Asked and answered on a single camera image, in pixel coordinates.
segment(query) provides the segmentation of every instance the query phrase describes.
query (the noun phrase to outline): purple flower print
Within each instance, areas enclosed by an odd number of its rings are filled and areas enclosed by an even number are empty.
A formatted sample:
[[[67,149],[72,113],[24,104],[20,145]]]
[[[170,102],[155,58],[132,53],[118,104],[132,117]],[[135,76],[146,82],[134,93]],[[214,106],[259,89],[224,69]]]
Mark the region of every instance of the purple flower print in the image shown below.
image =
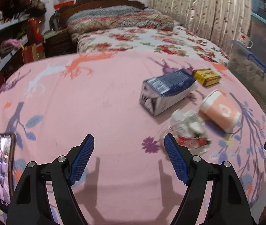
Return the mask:
[[[148,59],[152,60],[154,63],[158,64],[159,66],[162,67],[162,72],[163,74],[167,74],[167,73],[173,73],[179,70],[179,68],[171,68],[170,66],[168,66],[167,62],[163,59],[163,64],[158,62],[157,60],[148,57]]]
[[[158,141],[154,141],[154,138],[147,137],[143,140],[142,145],[143,149],[145,149],[145,153],[158,153],[160,150],[160,146],[157,145]]]

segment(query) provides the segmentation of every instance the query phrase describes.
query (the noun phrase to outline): paper cup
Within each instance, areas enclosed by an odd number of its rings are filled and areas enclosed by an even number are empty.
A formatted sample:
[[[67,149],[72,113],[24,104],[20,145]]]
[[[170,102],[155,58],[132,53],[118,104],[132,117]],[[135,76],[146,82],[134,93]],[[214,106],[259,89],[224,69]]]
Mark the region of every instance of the paper cup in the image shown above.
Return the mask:
[[[219,90],[211,92],[199,108],[227,133],[232,132],[240,117],[236,106]]]

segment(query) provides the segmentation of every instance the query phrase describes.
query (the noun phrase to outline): leaf print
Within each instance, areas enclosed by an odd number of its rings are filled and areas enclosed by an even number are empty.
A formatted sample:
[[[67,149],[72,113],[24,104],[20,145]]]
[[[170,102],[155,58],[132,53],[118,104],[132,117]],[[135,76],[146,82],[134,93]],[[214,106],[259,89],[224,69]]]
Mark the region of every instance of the leaf print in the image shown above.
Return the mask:
[[[21,136],[18,132],[16,132],[16,144],[18,145],[19,148],[22,149],[22,140],[21,140]]]
[[[28,140],[33,140],[33,141],[36,140],[36,136],[35,136],[35,134],[32,133],[32,132],[28,132],[28,133],[26,133],[25,136],[27,137]]]
[[[240,182],[245,190],[252,183],[253,177],[250,174],[244,174],[240,177]]]
[[[154,141],[154,138],[147,137],[143,140],[142,149],[145,149],[146,153],[158,153],[158,150],[160,149],[160,146],[157,145],[158,141]]]
[[[13,172],[14,172],[14,176],[13,176],[14,177],[14,180],[15,180],[16,183],[18,183],[19,180],[20,180],[20,177],[22,175],[22,170],[15,169],[15,170],[13,170]]]
[[[264,155],[263,150],[262,150],[260,147],[259,147],[258,149],[259,149],[260,156],[261,156],[263,159],[265,159],[265,155]]]
[[[27,162],[23,158],[19,158],[13,162],[13,169],[20,169],[21,171],[24,171],[26,166]]]
[[[211,48],[213,51],[216,51],[216,52],[218,52],[218,50],[213,46],[212,48]]]
[[[236,139],[237,141],[241,141],[241,137],[239,135],[234,135],[234,139]]]
[[[11,107],[11,105],[12,105],[12,102],[11,101],[9,101],[9,102],[7,102],[6,104],[5,104],[5,109],[8,109],[9,107]]]
[[[260,135],[263,139],[265,139],[265,135],[264,135],[264,132],[263,131],[260,131]]]
[[[240,155],[239,155],[239,153],[237,154],[237,163],[238,163],[238,166],[240,167],[240,165],[241,165],[241,158],[240,158]]]
[[[155,45],[152,45],[150,42],[145,43],[145,42],[139,42],[140,44],[144,45],[144,46],[151,46],[151,47],[155,47]]]
[[[253,191],[253,184],[249,184],[249,186],[247,187],[247,193],[250,195]]]
[[[222,151],[220,153],[220,155],[219,155],[218,163],[221,164],[221,163],[223,163],[224,161],[227,161],[227,160],[228,160],[227,154],[224,151]]]
[[[228,144],[226,141],[224,141],[223,139],[219,140],[218,141],[218,145],[221,147],[221,148],[225,148]]]
[[[40,121],[42,120],[43,115],[35,115],[33,117],[31,117],[27,123],[25,124],[26,128],[33,128],[35,127],[37,124],[40,123]]]

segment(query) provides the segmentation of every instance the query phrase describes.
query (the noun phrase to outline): beige curtain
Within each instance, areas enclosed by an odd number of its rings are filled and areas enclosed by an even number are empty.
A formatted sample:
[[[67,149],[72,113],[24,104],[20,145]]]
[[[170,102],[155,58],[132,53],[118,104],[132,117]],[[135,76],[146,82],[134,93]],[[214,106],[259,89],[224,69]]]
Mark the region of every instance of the beige curtain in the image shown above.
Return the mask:
[[[230,52],[230,40],[240,31],[247,34],[250,26],[251,0],[149,0],[149,6],[226,53]]]

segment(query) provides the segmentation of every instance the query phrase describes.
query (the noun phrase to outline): phone screen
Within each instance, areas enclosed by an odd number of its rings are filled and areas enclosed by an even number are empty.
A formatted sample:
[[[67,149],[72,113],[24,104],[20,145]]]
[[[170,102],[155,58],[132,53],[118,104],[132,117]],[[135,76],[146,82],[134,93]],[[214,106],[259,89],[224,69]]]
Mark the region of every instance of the phone screen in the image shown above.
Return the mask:
[[[11,170],[14,145],[14,134],[0,134],[0,209],[4,212],[8,211],[13,191]]]

